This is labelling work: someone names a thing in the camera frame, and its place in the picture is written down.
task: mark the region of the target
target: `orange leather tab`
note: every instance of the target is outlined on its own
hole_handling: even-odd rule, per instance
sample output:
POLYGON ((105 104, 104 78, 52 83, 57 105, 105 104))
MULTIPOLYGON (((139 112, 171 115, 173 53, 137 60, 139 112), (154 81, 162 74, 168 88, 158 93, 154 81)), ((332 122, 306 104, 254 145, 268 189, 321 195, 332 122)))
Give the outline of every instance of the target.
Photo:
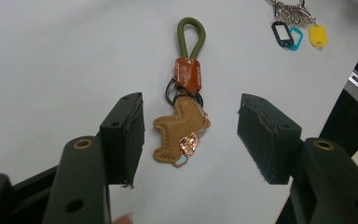
POLYGON ((191 92, 201 90, 200 63, 195 59, 178 58, 175 62, 175 76, 182 86, 191 92))

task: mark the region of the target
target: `yellow key tag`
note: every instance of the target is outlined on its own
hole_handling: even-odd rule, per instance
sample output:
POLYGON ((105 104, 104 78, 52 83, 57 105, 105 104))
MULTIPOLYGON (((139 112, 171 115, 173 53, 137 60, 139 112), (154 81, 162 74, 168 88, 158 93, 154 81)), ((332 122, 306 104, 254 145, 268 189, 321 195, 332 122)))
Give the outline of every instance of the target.
POLYGON ((322 48, 327 44, 327 32, 323 26, 314 24, 310 27, 310 43, 315 48, 322 48))

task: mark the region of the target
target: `leather keychain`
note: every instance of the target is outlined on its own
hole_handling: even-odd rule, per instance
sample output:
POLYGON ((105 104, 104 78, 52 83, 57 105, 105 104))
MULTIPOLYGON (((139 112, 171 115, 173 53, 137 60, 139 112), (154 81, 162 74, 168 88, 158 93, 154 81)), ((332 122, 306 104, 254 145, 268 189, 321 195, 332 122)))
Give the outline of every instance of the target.
POLYGON ((199 134, 209 128, 211 122, 202 109, 203 100, 199 93, 201 75, 197 56, 205 42, 205 30, 196 19, 184 18, 178 24, 177 34, 181 57, 175 61, 175 75, 165 91, 168 103, 175 108, 175 115, 154 120, 153 126, 161 133, 161 147, 154 151, 153 157, 157 161, 181 167, 195 152, 200 140, 199 134), (187 54, 184 34, 187 24, 194 26, 200 36, 190 57, 187 54), (171 100, 170 92, 173 84, 176 94, 171 100))

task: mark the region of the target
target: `blue key tag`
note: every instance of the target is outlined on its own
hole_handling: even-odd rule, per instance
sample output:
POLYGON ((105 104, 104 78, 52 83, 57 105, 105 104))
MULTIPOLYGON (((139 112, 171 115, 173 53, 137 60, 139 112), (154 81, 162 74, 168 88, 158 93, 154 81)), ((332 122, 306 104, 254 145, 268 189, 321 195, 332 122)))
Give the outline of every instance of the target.
POLYGON ((290 28, 290 34, 292 35, 292 38, 294 40, 294 44, 292 45, 292 47, 290 47, 290 50, 296 51, 298 50, 298 48, 300 47, 301 41, 302 41, 302 37, 303 34, 302 32, 297 29, 296 27, 292 27, 290 28))
POLYGON ((292 35, 289 32, 287 24, 283 21, 275 21, 272 23, 272 31, 278 41, 278 44, 283 48, 290 48, 295 43, 292 35))

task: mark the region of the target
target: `key tag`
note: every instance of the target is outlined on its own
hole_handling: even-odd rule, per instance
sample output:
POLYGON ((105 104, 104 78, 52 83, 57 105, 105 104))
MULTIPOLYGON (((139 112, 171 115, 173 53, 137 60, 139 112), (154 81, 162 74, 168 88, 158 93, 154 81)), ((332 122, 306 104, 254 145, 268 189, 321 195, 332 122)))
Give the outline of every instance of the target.
POLYGON ((290 34, 292 35, 293 37, 293 40, 294 40, 294 44, 292 47, 290 47, 289 49, 292 50, 292 51, 296 51, 298 50, 298 48, 300 47, 300 44, 301 44, 301 41, 302 41, 302 38, 303 38, 303 34, 302 32, 296 28, 296 27, 292 27, 290 28, 290 34))
POLYGON ((272 31, 275 34, 278 44, 283 48, 290 48, 293 46, 295 41, 290 34, 287 24, 283 21, 275 21, 272 23, 272 31))
POLYGON ((156 161, 171 163, 175 167, 185 165, 194 154, 200 134, 211 126, 208 115, 203 111, 200 63, 197 56, 205 42, 205 30, 202 24, 193 18, 182 19, 177 28, 181 57, 175 61, 175 74, 165 91, 165 97, 173 105, 175 114, 155 119, 153 126, 161 133, 161 147, 153 152, 156 161), (187 55, 184 28, 190 24, 199 32, 200 39, 187 55), (172 86, 176 88, 173 99, 170 98, 172 86))
POLYGON ((322 49, 327 44, 327 32, 323 26, 315 23, 310 27, 310 43, 316 49, 322 49))

